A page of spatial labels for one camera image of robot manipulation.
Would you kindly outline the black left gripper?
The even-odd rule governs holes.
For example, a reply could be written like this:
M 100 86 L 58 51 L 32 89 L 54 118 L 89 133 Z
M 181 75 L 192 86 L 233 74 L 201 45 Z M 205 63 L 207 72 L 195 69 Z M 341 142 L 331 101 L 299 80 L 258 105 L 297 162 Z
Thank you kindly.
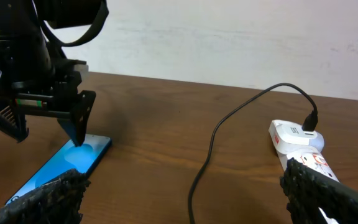
M 86 62 L 63 59 L 56 64 L 51 80 L 15 89 L 2 82 L 5 74 L 0 71 L 0 131 L 22 142 L 29 135 L 25 114 L 53 117 L 73 144 L 81 146 L 96 98 L 94 91 L 78 91 L 88 74 Z

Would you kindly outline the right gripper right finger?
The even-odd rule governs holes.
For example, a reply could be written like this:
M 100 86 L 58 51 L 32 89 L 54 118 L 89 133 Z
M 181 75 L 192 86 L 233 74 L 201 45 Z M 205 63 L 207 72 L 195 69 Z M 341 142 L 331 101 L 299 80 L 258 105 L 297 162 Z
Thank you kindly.
M 280 178 L 293 223 L 358 223 L 358 192 L 292 158 Z

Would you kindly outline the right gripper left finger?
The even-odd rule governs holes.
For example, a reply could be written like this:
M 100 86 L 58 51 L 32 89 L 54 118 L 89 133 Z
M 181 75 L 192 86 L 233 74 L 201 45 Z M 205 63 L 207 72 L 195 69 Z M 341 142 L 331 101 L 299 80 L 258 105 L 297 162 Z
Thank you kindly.
M 0 224 L 79 224 L 80 207 L 90 181 L 68 170 L 0 208 Z

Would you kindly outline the blue Galaxy smartphone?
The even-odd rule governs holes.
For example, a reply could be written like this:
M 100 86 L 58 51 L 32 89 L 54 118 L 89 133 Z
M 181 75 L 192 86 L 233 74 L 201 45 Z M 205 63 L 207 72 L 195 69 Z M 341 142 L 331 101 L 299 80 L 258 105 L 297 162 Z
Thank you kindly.
M 111 138 L 93 134 L 87 134 L 84 143 L 78 147 L 69 140 L 7 200 L 6 204 L 10 204 L 70 169 L 75 169 L 89 177 L 111 143 Z

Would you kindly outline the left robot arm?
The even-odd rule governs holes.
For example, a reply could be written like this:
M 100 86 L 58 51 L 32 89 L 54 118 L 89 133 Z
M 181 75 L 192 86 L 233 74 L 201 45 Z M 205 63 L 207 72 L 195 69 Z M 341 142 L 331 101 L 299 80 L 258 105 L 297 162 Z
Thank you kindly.
M 63 50 L 93 40 L 108 14 L 106 0 L 0 0 L 0 131 L 23 141 L 26 116 L 51 117 L 84 143 L 96 94 L 78 90 L 88 64 Z

